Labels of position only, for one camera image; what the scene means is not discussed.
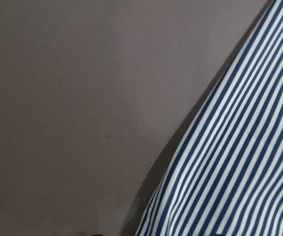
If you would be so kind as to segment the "blue white striped polo shirt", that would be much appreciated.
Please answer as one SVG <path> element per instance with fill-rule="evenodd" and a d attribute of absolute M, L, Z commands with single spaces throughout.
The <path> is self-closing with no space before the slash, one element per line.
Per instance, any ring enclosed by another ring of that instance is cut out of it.
<path fill-rule="evenodd" d="M 138 236 L 283 236 L 283 0 L 193 119 Z"/>

